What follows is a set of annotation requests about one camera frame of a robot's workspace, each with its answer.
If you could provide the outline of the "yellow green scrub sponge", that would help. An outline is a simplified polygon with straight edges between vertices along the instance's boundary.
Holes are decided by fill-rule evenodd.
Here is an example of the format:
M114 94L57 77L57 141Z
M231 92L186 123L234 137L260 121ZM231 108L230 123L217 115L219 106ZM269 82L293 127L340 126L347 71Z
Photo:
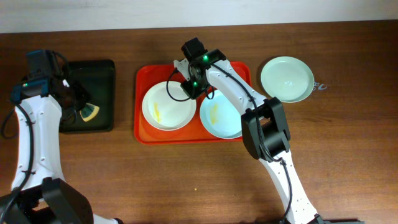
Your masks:
M99 110L99 106L86 103L85 106L80 110L80 116L84 122L88 122L98 114Z

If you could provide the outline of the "white plate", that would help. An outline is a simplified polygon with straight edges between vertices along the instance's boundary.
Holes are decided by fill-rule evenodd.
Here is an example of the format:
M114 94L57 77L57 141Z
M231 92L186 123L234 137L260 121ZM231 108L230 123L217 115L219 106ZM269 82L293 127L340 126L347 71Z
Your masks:
M174 131L187 125L195 115L197 102L195 100L175 101L186 96L180 83L169 81L160 82L152 86L142 100L142 114L145 120L156 129L162 131Z

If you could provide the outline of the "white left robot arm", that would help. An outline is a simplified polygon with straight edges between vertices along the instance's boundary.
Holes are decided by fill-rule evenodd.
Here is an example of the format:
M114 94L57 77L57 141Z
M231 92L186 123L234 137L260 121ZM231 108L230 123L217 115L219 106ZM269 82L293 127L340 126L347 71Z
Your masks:
M12 192L1 197L1 223L120 223L95 215L88 199L65 182L60 162L62 108L50 78L17 84L11 101L19 123Z

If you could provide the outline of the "light blue plate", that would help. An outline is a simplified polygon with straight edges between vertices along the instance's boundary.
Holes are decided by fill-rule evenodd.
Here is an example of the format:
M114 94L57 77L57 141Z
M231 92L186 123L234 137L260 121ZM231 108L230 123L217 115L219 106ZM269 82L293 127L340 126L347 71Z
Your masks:
M215 137L235 139L242 136L241 115L219 90L215 90L211 100L205 98L202 101L200 120L204 128Z

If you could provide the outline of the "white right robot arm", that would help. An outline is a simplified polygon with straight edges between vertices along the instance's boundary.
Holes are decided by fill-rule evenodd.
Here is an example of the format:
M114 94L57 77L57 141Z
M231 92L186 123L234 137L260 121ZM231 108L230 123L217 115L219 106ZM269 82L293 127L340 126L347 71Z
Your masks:
M218 50L182 49L177 62L191 99L214 87L241 115L243 143L248 153L267 169L284 206L281 223L326 223L309 201L295 171L290 150L290 131L282 103L253 90Z

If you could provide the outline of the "pale green plate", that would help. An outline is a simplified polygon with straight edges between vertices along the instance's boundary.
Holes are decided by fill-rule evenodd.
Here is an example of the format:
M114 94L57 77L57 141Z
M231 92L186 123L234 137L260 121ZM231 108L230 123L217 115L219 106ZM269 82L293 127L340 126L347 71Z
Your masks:
M310 67L303 61L288 56L269 60L261 70L260 80L269 96L284 103L296 103L306 99L315 86Z

